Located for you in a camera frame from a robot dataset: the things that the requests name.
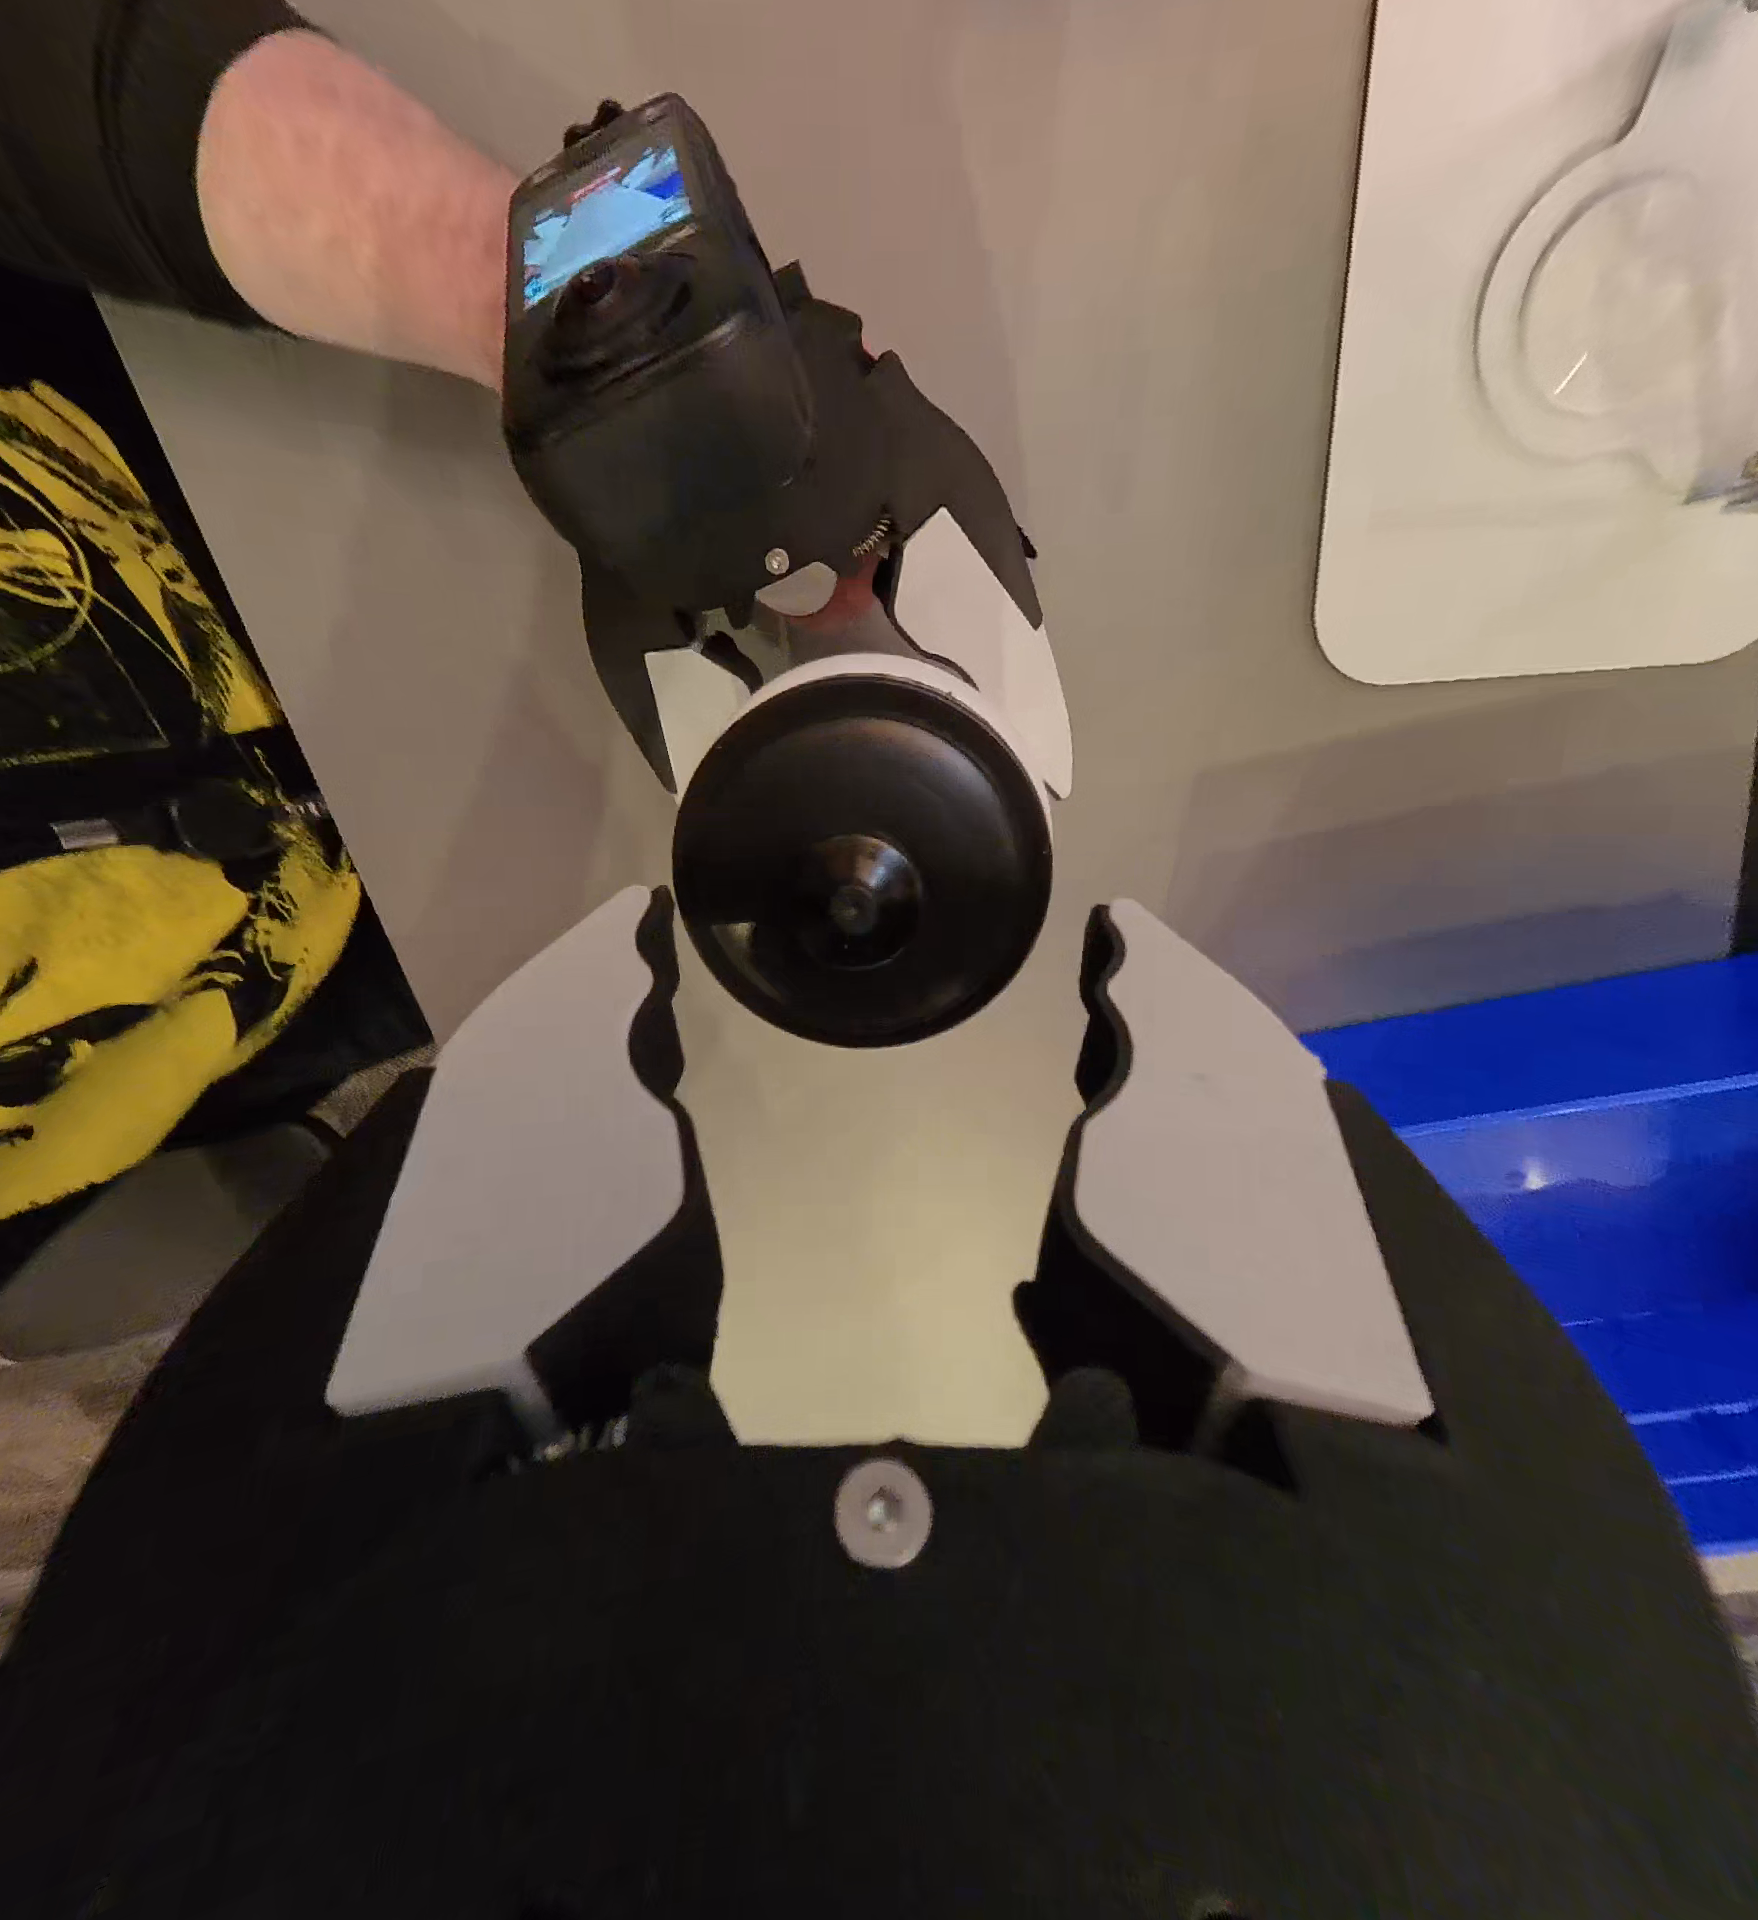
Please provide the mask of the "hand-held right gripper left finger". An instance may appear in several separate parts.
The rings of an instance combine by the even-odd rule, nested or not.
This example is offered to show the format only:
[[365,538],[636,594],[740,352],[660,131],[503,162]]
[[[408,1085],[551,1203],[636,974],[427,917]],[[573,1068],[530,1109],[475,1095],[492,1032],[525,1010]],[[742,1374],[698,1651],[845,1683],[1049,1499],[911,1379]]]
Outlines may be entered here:
[[520,1426],[645,1423],[713,1382],[724,1258],[680,1104],[673,902],[632,886],[437,1053],[339,1344],[349,1421],[489,1394]]

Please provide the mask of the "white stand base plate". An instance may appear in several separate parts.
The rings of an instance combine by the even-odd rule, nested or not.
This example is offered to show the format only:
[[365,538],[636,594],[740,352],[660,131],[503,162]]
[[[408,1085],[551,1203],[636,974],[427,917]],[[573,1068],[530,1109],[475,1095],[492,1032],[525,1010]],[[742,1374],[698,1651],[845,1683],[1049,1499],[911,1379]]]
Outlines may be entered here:
[[1626,129],[1680,7],[1376,9],[1315,588],[1350,680],[1702,664],[1758,640],[1758,514],[1520,448],[1474,364],[1495,257]]

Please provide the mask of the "person's left forearm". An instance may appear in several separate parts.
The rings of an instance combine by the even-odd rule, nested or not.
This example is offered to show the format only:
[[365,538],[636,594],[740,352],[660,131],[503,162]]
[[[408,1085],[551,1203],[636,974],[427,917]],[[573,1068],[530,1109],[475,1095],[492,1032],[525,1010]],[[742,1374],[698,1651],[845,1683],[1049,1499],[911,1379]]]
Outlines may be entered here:
[[0,263],[503,389],[512,173],[278,3],[0,3]]

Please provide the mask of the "clear round stand foot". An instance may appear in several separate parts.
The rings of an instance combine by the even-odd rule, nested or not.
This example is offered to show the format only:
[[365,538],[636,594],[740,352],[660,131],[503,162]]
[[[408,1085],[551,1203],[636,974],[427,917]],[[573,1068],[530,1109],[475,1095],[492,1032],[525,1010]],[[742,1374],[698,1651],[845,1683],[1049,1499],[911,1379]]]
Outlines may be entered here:
[[1520,448],[1758,514],[1758,4],[1675,11],[1626,129],[1495,257],[1474,364]]

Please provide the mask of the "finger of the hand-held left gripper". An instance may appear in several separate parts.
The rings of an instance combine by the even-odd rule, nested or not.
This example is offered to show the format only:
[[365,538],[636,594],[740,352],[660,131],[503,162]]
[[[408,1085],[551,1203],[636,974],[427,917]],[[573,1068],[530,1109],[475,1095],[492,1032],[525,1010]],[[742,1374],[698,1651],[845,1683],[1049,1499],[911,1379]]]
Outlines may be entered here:
[[1073,728],[1046,627],[1021,610],[945,507],[897,551],[894,625],[920,653],[967,676],[1049,795],[1071,797]]
[[668,787],[686,787],[703,753],[774,678],[774,625],[703,625],[691,643],[650,652]]

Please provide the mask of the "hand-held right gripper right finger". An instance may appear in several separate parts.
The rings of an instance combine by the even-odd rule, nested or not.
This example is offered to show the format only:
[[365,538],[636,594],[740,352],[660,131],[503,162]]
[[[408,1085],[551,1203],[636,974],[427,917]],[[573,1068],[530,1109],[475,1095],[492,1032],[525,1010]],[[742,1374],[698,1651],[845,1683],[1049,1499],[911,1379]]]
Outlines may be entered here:
[[1318,1057],[1134,900],[1082,949],[1082,1100],[1016,1319],[1049,1384],[1103,1370],[1144,1443],[1245,1407],[1435,1417]]

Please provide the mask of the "black bottle lid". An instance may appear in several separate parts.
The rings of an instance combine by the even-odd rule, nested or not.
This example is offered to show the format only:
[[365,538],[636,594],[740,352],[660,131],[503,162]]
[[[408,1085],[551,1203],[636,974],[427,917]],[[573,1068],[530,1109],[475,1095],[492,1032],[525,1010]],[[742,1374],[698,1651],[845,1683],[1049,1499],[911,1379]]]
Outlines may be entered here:
[[1053,797],[967,684],[902,658],[823,660],[702,753],[672,892],[757,1018],[827,1047],[913,1045],[988,1007],[1036,946]]

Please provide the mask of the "black yellow printed shirt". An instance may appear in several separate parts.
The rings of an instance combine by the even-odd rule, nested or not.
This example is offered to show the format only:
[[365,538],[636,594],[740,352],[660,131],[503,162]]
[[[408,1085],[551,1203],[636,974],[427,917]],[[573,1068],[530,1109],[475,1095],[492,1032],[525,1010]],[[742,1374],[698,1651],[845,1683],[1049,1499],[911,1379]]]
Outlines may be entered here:
[[0,265],[0,1290],[430,1038],[98,302]]

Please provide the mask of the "blue plastic bin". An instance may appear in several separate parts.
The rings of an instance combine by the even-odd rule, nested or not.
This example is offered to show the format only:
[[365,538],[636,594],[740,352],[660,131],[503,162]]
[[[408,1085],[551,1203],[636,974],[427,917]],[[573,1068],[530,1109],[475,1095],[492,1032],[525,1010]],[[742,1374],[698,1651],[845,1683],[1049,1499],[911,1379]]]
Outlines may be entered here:
[[1696,1548],[1758,1553],[1758,954],[1305,1042],[1571,1336]]

